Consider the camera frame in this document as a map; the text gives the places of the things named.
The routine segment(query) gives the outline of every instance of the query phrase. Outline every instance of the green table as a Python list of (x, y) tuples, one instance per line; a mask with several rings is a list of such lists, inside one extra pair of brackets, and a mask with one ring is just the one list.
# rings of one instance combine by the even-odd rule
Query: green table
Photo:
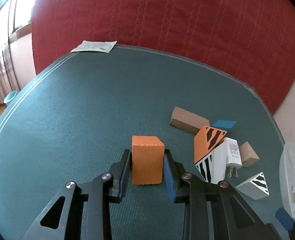
[[(207, 65), (155, 50), (116, 46), (110, 53), (70, 53), (34, 78), (0, 118), (0, 232), (19, 240), (57, 190), (91, 181), (119, 160), (132, 135), (155, 135), (173, 158), (198, 176), (193, 135), (169, 126), (179, 106), (210, 123), (235, 120), (228, 136), (248, 141), (260, 161), (241, 168), (233, 186), (263, 171), (270, 196), (241, 194), (265, 223), (282, 206), (279, 159), (284, 141), (251, 87)], [(129, 184), (111, 205), (115, 240), (179, 240), (183, 204), (172, 204), (165, 183)]]

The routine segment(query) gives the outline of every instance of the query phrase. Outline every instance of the orange wooden block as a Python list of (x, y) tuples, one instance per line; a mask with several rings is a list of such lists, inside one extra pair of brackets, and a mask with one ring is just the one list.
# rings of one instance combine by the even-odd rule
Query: orange wooden block
[(194, 163), (198, 163), (208, 154), (227, 132), (204, 125), (194, 137)]
[(160, 184), (165, 146), (156, 136), (132, 137), (132, 183)]

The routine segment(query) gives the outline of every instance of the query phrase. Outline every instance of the transparent plastic container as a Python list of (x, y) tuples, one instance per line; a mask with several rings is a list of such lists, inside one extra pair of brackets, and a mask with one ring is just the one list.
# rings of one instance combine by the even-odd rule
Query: transparent plastic container
[(280, 160), (280, 186), (284, 209), (295, 219), (295, 143), (288, 142)]

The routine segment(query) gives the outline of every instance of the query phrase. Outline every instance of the trash bin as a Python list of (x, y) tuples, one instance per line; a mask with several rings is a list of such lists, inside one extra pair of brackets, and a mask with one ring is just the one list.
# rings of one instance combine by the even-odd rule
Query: trash bin
[(16, 90), (12, 91), (4, 98), (4, 103), (8, 106), (9, 103), (11, 103), (11, 101), (14, 99), (16, 95), (17, 95), (17, 91)]

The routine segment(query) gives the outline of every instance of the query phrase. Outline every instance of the sheer curtain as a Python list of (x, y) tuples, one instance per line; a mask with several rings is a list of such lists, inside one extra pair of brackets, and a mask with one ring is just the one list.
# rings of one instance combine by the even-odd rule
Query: sheer curtain
[(7, 2), (0, 11), (0, 104), (11, 91), (19, 91), (9, 51), (9, 7)]

